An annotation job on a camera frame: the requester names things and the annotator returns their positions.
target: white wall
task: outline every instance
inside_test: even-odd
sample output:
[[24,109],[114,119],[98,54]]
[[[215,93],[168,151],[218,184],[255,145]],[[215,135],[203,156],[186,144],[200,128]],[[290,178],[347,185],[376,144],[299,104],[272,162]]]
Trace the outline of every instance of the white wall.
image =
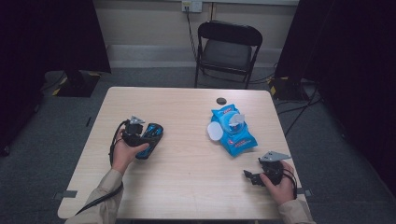
[[[94,3],[107,45],[191,49],[187,17],[181,12],[178,1],[98,0]],[[262,51],[277,54],[283,48],[296,9],[296,6],[226,3],[213,6],[203,3],[202,13],[190,14],[195,42],[198,26],[210,20],[212,15],[214,20],[244,23],[257,28],[263,35]]]

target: sleeve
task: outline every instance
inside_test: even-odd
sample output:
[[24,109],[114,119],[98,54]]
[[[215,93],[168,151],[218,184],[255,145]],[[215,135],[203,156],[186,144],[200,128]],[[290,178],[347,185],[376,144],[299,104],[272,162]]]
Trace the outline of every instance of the sleeve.
[[292,200],[281,204],[278,207],[279,214],[282,216],[285,224],[315,224],[308,204],[301,200]]
[[[103,177],[97,189],[94,189],[85,204],[88,204],[102,196],[107,195],[109,192],[116,190],[122,181],[122,174],[116,170],[110,170]],[[74,217],[66,220],[66,224],[78,223],[115,223],[117,212],[119,210],[120,201],[122,198],[123,190],[107,199],[106,201],[97,204],[87,210],[79,213]]]

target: blue package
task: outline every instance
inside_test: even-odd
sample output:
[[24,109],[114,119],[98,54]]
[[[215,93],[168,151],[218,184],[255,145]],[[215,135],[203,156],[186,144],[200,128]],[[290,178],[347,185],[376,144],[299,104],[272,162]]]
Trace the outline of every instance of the blue package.
[[220,139],[221,144],[233,157],[236,157],[244,150],[256,147],[256,139],[248,131],[248,125],[238,123],[230,125],[230,119],[239,114],[235,105],[226,105],[220,110],[212,110],[213,116],[211,121],[218,122],[223,130],[223,136]]

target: chair backrest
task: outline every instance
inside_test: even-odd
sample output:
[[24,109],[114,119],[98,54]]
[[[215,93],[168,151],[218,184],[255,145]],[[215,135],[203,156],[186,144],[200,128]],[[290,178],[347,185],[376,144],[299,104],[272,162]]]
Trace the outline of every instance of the chair backrest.
[[258,47],[262,44],[262,34],[254,27],[225,21],[202,23],[198,27],[198,37]]

